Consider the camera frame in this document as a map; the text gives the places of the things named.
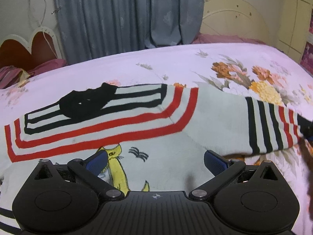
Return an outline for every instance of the blue gripper pad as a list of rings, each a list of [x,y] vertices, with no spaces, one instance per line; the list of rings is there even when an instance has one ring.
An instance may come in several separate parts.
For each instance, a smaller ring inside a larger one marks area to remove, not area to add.
[[[214,156],[209,151],[204,153],[204,165],[214,176],[217,176],[228,168],[224,160]]]
[[[86,160],[86,170],[89,170],[94,175],[98,176],[100,172],[108,165],[108,153],[105,150],[99,151],[89,161]]]

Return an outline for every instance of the metal screw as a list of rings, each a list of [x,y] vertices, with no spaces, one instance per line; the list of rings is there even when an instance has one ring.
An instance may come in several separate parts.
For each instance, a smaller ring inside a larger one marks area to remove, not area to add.
[[[118,196],[120,196],[122,193],[120,190],[116,190],[116,189],[112,189],[112,190],[108,190],[106,192],[106,195],[111,197],[111,198],[116,198]]]
[[[197,189],[192,191],[192,195],[198,198],[204,197],[207,195],[205,190]]]

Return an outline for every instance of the pink poster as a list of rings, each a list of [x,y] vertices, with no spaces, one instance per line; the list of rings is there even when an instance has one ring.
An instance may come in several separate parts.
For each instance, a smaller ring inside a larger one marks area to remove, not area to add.
[[[313,75],[313,10],[311,15],[308,41],[306,43],[300,64],[308,73]]]

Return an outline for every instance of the red stripe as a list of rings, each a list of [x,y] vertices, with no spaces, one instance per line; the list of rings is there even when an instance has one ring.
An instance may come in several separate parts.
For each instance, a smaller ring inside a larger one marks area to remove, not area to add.
[[[182,87],[176,87],[175,91],[174,91],[173,101],[161,113],[145,113],[145,114],[141,114],[141,115],[138,115],[135,117],[119,118],[119,119],[99,123],[96,125],[88,126],[85,128],[81,128],[78,130],[74,130],[71,132],[64,132],[64,133],[55,134],[55,135],[48,136],[48,137],[41,138],[41,139],[37,139],[37,140],[30,140],[30,141],[21,140],[21,127],[20,127],[19,119],[17,119],[14,121],[15,134],[16,134],[15,143],[16,143],[18,148],[37,147],[40,145],[53,143],[53,142],[56,142],[56,141],[59,141],[62,139],[77,137],[80,135],[93,133],[93,132],[100,132],[100,131],[107,130],[107,129],[114,128],[114,127],[118,127],[118,126],[129,125],[129,124],[139,124],[139,123],[152,121],[155,119],[168,118],[178,108],[178,106],[181,102],[181,99],[182,99],[182,94],[183,94],[183,88]]]
[[[11,142],[8,142],[7,144],[8,155],[12,162],[20,162],[20,161],[26,161],[26,160],[32,160],[32,159],[38,159],[38,158],[49,158],[55,155],[63,155],[63,154],[78,152],[78,151],[82,151],[86,149],[96,149],[96,148],[99,148],[100,146],[119,144],[120,142],[150,139],[150,138],[155,138],[155,137],[160,137],[160,136],[180,132],[189,123],[194,113],[194,110],[196,108],[197,98],[198,98],[198,88],[192,88],[190,92],[190,97],[189,97],[186,111],[176,124],[171,124],[165,127],[144,130],[144,131],[126,132],[126,133],[106,137],[101,140],[80,142],[80,143],[76,143],[76,144],[72,144],[68,146],[56,147],[53,149],[31,153],[31,154],[25,154],[25,155],[15,155],[12,149]]]
[[[297,141],[299,142],[300,137],[299,137],[299,135],[298,135],[298,126],[295,125],[295,121],[294,121],[294,119],[293,119],[293,115],[294,115],[293,110],[289,110],[288,114],[289,114],[289,121],[290,121],[290,124],[293,125],[294,134],[295,134],[295,136],[297,137]]]
[[[279,106],[278,107],[278,113],[279,113],[279,117],[280,117],[281,121],[284,123],[284,132],[286,133],[288,147],[292,147],[293,146],[293,140],[292,140],[292,136],[289,132],[289,124],[286,122],[286,119],[285,119],[284,107]]]

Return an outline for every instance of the ribbed black surface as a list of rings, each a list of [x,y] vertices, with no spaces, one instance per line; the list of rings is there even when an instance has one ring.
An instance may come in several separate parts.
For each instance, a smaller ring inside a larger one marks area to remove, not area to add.
[[[130,192],[104,205],[85,227],[67,235],[242,235],[222,224],[204,202],[183,192]]]

